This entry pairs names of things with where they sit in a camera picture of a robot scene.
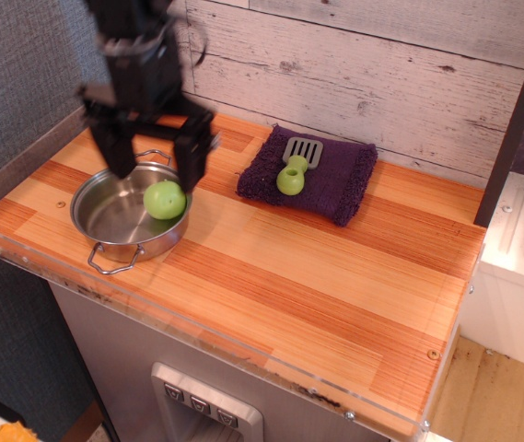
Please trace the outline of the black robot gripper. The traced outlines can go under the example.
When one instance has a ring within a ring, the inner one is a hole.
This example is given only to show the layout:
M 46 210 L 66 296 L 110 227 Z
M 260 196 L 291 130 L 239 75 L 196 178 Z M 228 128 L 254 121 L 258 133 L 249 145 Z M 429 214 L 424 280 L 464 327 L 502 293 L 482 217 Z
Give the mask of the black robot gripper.
M 176 18 L 170 1 L 87 1 L 97 25 L 96 43 L 110 82 L 87 84 L 79 95 L 90 132 L 109 170 L 119 179 L 136 167 L 134 122 L 153 124 L 165 114 L 183 115 L 192 125 L 174 140 L 180 186 L 192 193 L 203 178 L 210 151 L 212 114 L 182 92 Z

